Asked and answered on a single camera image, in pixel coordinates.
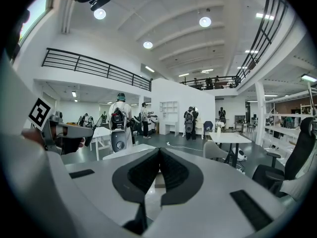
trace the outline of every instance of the white shelf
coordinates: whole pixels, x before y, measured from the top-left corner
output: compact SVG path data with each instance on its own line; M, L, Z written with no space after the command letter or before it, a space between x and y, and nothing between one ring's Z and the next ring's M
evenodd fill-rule
M297 129L288 129L283 127L277 127L277 126L265 126L266 129L274 130L280 133L283 133L285 135L298 138L300 130Z
M313 115L305 115L305 114L265 114L265 116L270 116L270 117L313 117Z
M268 134L264 136L263 140L265 142L272 144L272 145L275 145L276 147L279 147L280 149L284 150L288 154L291 154L295 148L295 145L292 145L288 142L282 141L282 140L277 139L275 137L271 137Z

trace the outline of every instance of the white cabinet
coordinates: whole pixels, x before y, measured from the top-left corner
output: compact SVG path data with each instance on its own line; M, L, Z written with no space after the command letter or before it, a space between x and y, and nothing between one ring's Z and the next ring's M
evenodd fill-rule
M179 134L178 101L160 102L159 111L161 113L159 133L166 135L174 131L175 136L177 136Z

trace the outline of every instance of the pillar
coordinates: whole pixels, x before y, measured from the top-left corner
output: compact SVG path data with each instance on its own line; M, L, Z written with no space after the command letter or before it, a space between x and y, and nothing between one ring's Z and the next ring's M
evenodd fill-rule
M265 127L265 114L266 114L266 105L265 105L265 96L264 88L262 82L256 82L256 91L258 99L258 130L256 144L262 146L263 137L264 137L264 127Z

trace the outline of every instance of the black metal railing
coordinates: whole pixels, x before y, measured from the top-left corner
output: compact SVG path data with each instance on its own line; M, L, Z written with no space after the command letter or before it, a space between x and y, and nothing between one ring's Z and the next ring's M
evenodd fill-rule
M263 17L260 21L257 35L249 49L249 53L244 62L240 66L237 73L237 78L243 80L261 60L262 55L265 53L282 22L284 14L288 5L286 0L266 0Z
M202 79L194 79L186 81L186 78L180 84L188 85L198 90L213 90L213 89L225 89L235 88L241 81L237 80L236 76L226 77L208 77Z
M151 91L151 81L118 66L69 51L47 48L42 66L88 73Z

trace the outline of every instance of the window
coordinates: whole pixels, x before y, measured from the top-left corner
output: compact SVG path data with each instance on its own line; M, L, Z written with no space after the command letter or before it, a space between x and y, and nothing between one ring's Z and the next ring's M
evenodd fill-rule
M36 26L36 24L44 17L46 13L52 8L53 0L34 0L34 2L28 7L30 11L29 20L23 24L20 32L19 45L23 44L23 41Z

